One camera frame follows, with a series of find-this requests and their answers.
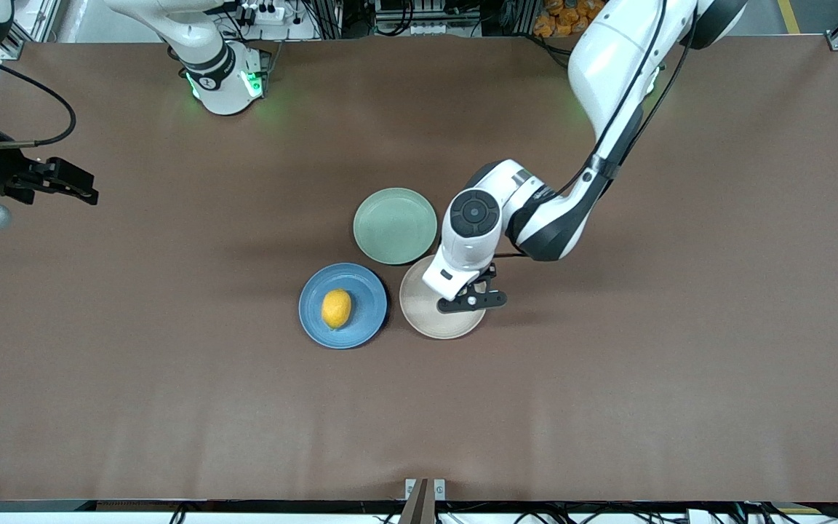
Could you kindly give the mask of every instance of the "lemon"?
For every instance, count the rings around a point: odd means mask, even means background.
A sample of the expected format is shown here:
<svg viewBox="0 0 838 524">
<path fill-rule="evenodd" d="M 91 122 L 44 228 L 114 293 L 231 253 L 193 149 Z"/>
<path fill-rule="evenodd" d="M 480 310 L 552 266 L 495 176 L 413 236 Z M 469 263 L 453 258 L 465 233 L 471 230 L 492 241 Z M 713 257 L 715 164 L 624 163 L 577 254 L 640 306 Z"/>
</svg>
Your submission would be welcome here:
<svg viewBox="0 0 838 524">
<path fill-rule="evenodd" d="M 344 289 L 332 289 L 322 299 L 322 322 L 329 329 L 338 329 L 351 316 L 351 295 Z"/>
</svg>

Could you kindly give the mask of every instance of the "brown tabletop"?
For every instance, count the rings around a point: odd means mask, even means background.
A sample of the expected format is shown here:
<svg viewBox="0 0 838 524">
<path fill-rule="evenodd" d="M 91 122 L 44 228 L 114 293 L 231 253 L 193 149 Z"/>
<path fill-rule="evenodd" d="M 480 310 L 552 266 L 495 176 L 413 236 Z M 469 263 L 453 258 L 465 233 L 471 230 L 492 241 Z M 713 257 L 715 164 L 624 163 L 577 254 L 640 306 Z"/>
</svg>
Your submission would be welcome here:
<svg viewBox="0 0 838 524">
<path fill-rule="evenodd" d="M 432 341 L 406 268 L 353 242 L 405 186 L 439 211 L 513 158 L 560 186 L 592 146 L 525 40 L 287 44 L 269 96 L 207 113 L 162 44 L 35 44 L 76 132 L 37 152 L 96 207 L 10 203 L 0 231 L 0 498 L 838 499 L 838 53 L 694 52 L 567 258 L 499 263 L 509 305 Z M 63 128 L 8 76 L 0 128 Z M 353 351 L 297 319 L 352 261 L 391 290 Z"/>
</svg>

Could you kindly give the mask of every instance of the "floor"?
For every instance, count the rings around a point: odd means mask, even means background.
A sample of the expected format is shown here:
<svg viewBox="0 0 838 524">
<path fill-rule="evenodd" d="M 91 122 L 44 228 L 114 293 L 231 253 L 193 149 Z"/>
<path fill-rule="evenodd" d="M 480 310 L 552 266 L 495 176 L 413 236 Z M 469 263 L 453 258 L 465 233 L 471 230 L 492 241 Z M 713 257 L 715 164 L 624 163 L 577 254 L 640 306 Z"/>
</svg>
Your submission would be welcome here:
<svg viewBox="0 0 838 524">
<path fill-rule="evenodd" d="M 749 0 L 730 34 L 823 33 L 838 24 L 838 0 Z M 103 0 L 64 0 L 55 24 L 60 42 L 156 42 L 150 29 L 114 13 Z"/>
</svg>

